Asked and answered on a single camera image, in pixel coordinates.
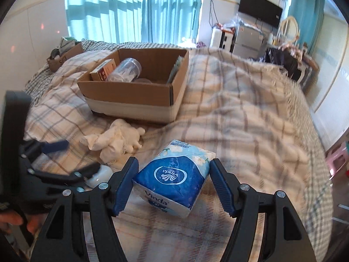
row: cardboard box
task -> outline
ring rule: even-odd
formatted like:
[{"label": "cardboard box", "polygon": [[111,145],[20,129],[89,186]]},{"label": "cardboard box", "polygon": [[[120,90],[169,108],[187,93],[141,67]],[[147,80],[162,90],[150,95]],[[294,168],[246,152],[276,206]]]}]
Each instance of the cardboard box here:
[{"label": "cardboard box", "polygon": [[90,76],[93,81],[105,81],[115,68],[114,59],[105,60],[90,73]]},{"label": "cardboard box", "polygon": [[48,67],[50,68],[50,70],[52,72],[56,72],[63,65],[63,63],[65,61],[67,61],[68,59],[70,59],[76,55],[79,55],[83,52],[84,52],[84,50],[82,48],[81,42],[79,42],[72,49],[70,49],[66,53],[64,53],[59,59],[51,60],[50,58],[47,58]]},{"label": "cardboard box", "polygon": [[[184,57],[172,83],[167,84],[178,56]],[[93,81],[87,71],[77,81],[90,109],[98,114],[159,123],[176,119],[184,95],[189,51],[185,49],[119,49],[104,60],[114,59],[116,66],[126,58],[142,66],[139,78],[152,83]]]}]

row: checkered bedsheet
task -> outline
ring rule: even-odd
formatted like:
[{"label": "checkered bedsheet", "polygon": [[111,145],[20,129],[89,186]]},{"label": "checkered bedsheet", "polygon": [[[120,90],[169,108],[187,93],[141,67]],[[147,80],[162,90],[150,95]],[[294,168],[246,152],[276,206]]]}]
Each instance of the checkered bedsheet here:
[{"label": "checkered bedsheet", "polygon": [[[42,71],[26,87],[37,103],[31,109],[26,136],[46,141],[65,138],[71,143],[68,153],[42,165],[45,171],[65,174],[98,159],[98,153],[86,150],[79,139],[102,133],[111,123],[93,116],[77,78],[109,54],[107,50],[164,45],[84,41],[83,46],[88,52],[68,60],[50,77],[47,70]],[[38,90],[41,78],[50,85]],[[189,80],[177,119],[163,128],[147,128],[143,148],[134,154],[141,168],[172,139],[216,152],[229,172],[258,191],[285,190],[302,218],[317,260],[322,261],[332,225],[328,169],[304,95],[278,67],[241,60],[221,50],[191,50]],[[120,170],[128,156],[112,168]],[[169,217],[134,193],[125,211],[114,219],[129,261],[219,261],[233,223],[210,180],[187,219]],[[260,216],[250,261],[258,258],[262,228]],[[95,261],[92,232],[88,227],[85,231],[90,258]]]}]

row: human hand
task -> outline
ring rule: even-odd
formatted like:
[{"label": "human hand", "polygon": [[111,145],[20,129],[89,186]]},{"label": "human hand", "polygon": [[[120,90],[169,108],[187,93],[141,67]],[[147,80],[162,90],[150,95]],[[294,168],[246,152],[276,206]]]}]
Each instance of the human hand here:
[{"label": "human hand", "polygon": [[[29,215],[27,216],[27,220],[27,230],[32,234],[35,234],[35,232],[42,225],[43,215]],[[11,233],[9,224],[20,226],[23,224],[23,219],[15,211],[6,211],[4,213],[0,213],[0,229],[5,231],[6,233]]]}]

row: white towel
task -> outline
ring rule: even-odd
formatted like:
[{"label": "white towel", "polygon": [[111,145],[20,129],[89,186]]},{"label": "white towel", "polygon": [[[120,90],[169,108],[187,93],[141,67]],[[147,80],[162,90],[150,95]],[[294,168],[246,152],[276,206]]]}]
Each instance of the white towel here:
[{"label": "white towel", "polygon": [[103,162],[113,162],[125,153],[132,153],[134,148],[140,149],[140,136],[144,135],[143,128],[134,128],[123,119],[116,119],[103,134],[84,136],[80,142],[90,150],[101,150]]}]

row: white appliance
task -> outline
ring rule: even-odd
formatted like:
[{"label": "white appliance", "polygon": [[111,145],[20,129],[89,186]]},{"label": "white appliance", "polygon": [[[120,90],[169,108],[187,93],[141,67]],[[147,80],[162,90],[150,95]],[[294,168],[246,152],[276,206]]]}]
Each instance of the white appliance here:
[{"label": "white appliance", "polygon": [[221,48],[242,58],[258,58],[264,34],[246,25],[239,25],[235,36],[230,32],[214,28],[210,47]]},{"label": "white appliance", "polygon": [[212,31],[210,47],[222,48],[223,50],[231,52],[233,38],[234,35],[232,33],[214,28]]},{"label": "white appliance", "polygon": [[252,27],[239,25],[236,31],[233,54],[245,59],[256,59],[259,57],[258,54],[263,38],[264,35],[261,31]]}]

